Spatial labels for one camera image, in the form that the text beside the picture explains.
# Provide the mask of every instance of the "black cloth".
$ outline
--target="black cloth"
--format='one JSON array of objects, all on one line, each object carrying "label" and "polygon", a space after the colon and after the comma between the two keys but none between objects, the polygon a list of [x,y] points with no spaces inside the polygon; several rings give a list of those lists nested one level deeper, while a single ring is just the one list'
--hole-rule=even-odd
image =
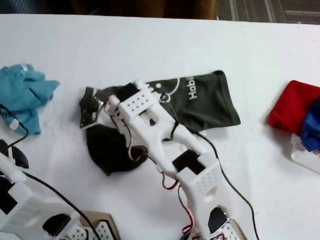
[{"label": "black cloth", "polygon": [[144,146],[133,146],[132,158],[138,160],[129,159],[125,136],[117,129],[104,125],[97,124],[88,128],[86,143],[92,160],[107,176],[136,169],[147,159],[148,151]]}]

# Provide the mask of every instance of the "black cable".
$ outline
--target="black cable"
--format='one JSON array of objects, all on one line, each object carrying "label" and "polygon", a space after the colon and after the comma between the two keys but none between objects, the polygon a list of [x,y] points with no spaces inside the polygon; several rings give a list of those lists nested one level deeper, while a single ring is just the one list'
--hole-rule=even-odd
[{"label": "black cable", "polygon": [[229,178],[227,177],[225,171],[223,170],[222,168],[222,164],[221,164],[221,161],[219,159],[219,156],[218,156],[218,152],[217,152],[217,149],[215,147],[215,145],[208,139],[206,138],[205,136],[203,136],[202,134],[200,134],[199,132],[191,129],[191,128],[188,128],[187,129],[192,133],[192,134],[195,134],[197,136],[199,136],[200,138],[204,139],[208,144],[210,144],[210,146],[212,147],[213,151],[214,151],[214,154],[215,154],[215,157],[218,159],[219,161],[219,165],[220,165],[220,169],[221,169],[221,172],[222,172],[222,175],[223,177],[225,178],[225,180],[227,181],[227,183],[230,185],[230,187],[242,198],[242,200],[244,200],[246,202],[246,204],[248,204],[248,206],[250,207],[250,210],[251,210],[251,216],[252,216],[252,223],[253,223],[253,229],[254,229],[254,234],[255,234],[255,237],[257,240],[260,240],[259,238],[259,235],[258,235],[258,231],[257,231],[257,226],[256,226],[256,219],[255,219],[255,212],[254,212],[254,208],[252,207],[251,203],[236,189],[236,187],[230,182]]},{"label": "black cable", "polygon": [[18,139],[17,141],[14,141],[13,143],[9,144],[6,146],[7,149],[11,148],[12,146],[16,145],[17,143],[21,142],[23,139],[25,139],[26,137],[28,137],[29,135],[29,130],[19,121],[19,119],[16,118],[16,116],[13,114],[13,112],[11,112],[8,108],[6,108],[4,105],[0,104],[0,114],[2,114],[1,109],[6,110],[6,112],[9,114],[10,117],[16,119],[19,123],[19,125],[25,130],[25,135]]},{"label": "black cable", "polygon": [[97,233],[95,227],[93,226],[93,224],[90,222],[89,218],[79,209],[77,208],[72,202],[70,202],[65,196],[63,196],[58,190],[56,190],[54,187],[50,186],[48,183],[46,183],[45,181],[42,181],[41,179],[37,178],[36,176],[31,175],[30,173],[27,172],[23,172],[27,177],[37,181],[38,183],[44,185],[45,187],[47,187],[48,189],[50,189],[51,191],[53,191],[55,194],[57,194],[60,198],[62,198],[62,200],[64,200],[70,207],[72,207],[78,214],[80,214],[81,217],[83,217],[83,219],[88,223],[88,225],[90,226],[90,228],[92,229],[94,235],[97,237],[98,240],[101,240],[99,234]]},{"label": "black cable", "polygon": [[[171,138],[173,137],[174,135],[174,132],[177,128],[177,126],[179,125],[179,120],[178,120],[178,116],[175,112],[175,110],[173,109],[173,107],[168,103],[168,106],[170,107],[172,113],[173,113],[173,117],[174,117],[174,120],[175,120],[175,123],[174,123],[174,127],[172,129],[172,132],[171,132]],[[221,161],[219,159],[219,156],[218,156],[218,152],[217,152],[217,149],[215,147],[215,145],[208,139],[206,138],[205,136],[203,136],[202,134],[200,134],[199,132],[187,127],[186,129],[189,130],[189,132],[191,132],[192,134],[195,134],[197,136],[199,136],[200,138],[202,138],[203,140],[205,140],[208,144],[210,144],[210,146],[212,147],[213,151],[214,151],[214,155],[215,157],[218,159],[218,162],[219,162],[219,165],[220,165],[220,169],[221,169],[221,172],[222,172],[222,175],[223,177],[225,178],[225,180],[227,181],[227,183],[230,185],[230,187],[242,198],[242,200],[245,201],[246,204],[248,204],[248,206],[250,207],[250,210],[251,210],[251,216],[252,216],[252,223],[253,223],[253,229],[254,229],[254,234],[255,234],[255,237],[257,240],[260,240],[259,238],[259,235],[258,235],[258,231],[257,231],[257,226],[256,226],[256,219],[255,219],[255,212],[254,212],[254,208],[252,207],[251,203],[238,191],[238,189],[236,189],[236,187],[230,182],[229,178],[227,177],[224,169],[222,168],[222,164],[221,164]]]}]

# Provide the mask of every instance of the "dark blue fabric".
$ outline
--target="dark blue fabric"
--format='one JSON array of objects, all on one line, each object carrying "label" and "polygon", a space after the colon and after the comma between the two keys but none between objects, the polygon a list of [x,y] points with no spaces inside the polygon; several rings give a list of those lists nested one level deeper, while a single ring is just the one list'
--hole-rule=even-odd
[{"label": "dark blue fabric", "polygon": [[300,137],[309,152],[320,150],[320,97],[306,115]]}]

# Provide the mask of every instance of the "blue cloth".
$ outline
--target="blue cloth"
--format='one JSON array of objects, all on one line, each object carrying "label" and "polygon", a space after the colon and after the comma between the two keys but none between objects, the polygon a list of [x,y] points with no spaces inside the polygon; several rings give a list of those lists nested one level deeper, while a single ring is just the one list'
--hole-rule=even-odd
[{"label": "blue cloth", "polygon": [[[46,81],[45,74],[35,71],[31,64],[17,64],[0,70],[0,104],[7,107],[29,130],[30,135],[40,134],[36,108],[44,106],[59,86],[55,80]],[[13,118],[4,110],[1,115],[10,125]],[[16,131],[26,131],[19,126]]]},{"label": "blue cloth", "polygon": [[320,97],[304,119],[300,138],[309,152],[320,150]]}]

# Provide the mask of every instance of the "black plastic piece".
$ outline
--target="black plastic piece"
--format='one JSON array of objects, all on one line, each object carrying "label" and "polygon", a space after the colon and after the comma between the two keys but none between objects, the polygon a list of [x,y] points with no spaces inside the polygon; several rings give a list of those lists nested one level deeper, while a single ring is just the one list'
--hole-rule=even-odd
[{"label": "black plastic piece", "polygon": [[3,139],[0,139],[0,153],[6,155],[7,158],[9,157],[8,144]]},{"label": "black plastic piece", "polygon": [[5,177],[0,176],[0,209],[8,215],[11,210],[18,204],[17,201],[8,193],[8,191],[14,186]]},{"label": "black plastic piece", "polygon": [[15,165],[18,167],[22,167],[24,169],[29,168],[29,162],[27,157],[23,154],[22,151],[20,151],[19,148],[13,146],[12,147],[12,157],[15,160]]},{"label": "black plastic piece", "polygon": [[198,157],[199,155],[197,153],[188,149],[178,156],[172,163],[178,173],[184,168],[189,168],[192,172],[198,175],[205,169],[205,166],[198,161]]},{"label": "black plastic piece", "polygon": [[119,91],[115,94],[116,97],[120,100],[120,102],[124,102],[131,96],[135,95],[139,92],[139,89],[133,83],[129,83],[124,87],[120,88]]},{"label": "black plastic piece", "polygon": [[97,99],[94,98],[94,92],[94,88],[86,87],[84,96],[79,102],[81,108],[80,128],[93,124],[97,121],[100,104]]},{"label": "black plastic piece", "polygon": [[227,216],[222,211],[220,207],[215,207],[209,217],[208,227],[210,229],[210,233],[214,233],[217,231],[223,224],[227,222]]},{"label": "black plastic piece", "polygon": [[50,217],[42,226],[49,235],[55,237],[58,236],[61,231],[70,222],[71,217],[66,214],[58,214]]}]

